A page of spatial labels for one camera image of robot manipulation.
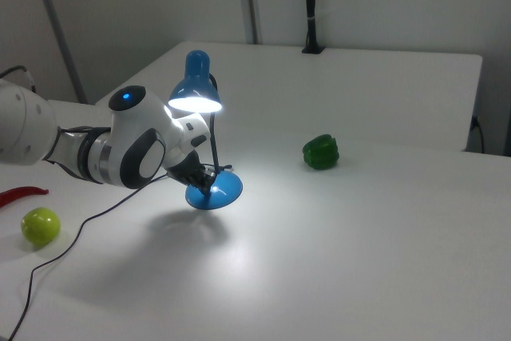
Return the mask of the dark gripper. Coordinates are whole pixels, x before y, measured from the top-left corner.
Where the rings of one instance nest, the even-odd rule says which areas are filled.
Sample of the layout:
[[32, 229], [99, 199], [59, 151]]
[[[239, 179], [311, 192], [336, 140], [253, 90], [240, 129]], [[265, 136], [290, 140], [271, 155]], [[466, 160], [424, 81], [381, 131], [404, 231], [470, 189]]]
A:
[[172, 179], [191, 185], [191, 198], [210, 197], [211, 186], [216, 181], [217, 173], [214, 170], [205, 170], [195, 150], [191, 151], [179, 164], [164, 169]]

